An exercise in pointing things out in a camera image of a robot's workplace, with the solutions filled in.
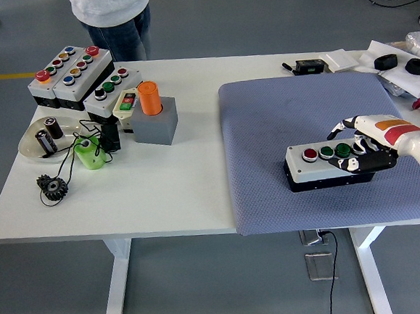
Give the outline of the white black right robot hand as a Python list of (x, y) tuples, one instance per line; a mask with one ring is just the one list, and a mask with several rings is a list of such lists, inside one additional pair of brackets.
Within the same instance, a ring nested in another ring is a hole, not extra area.
[(393, 168), (398, 157), (411, 156), (420, 165), (420, 128), (392, 115), (366, 115), (342, 120), (328, 135), (334, 139), (346, 128), (355, 130), (357, 157), (331, 158), (336, 168), (359, 174)]

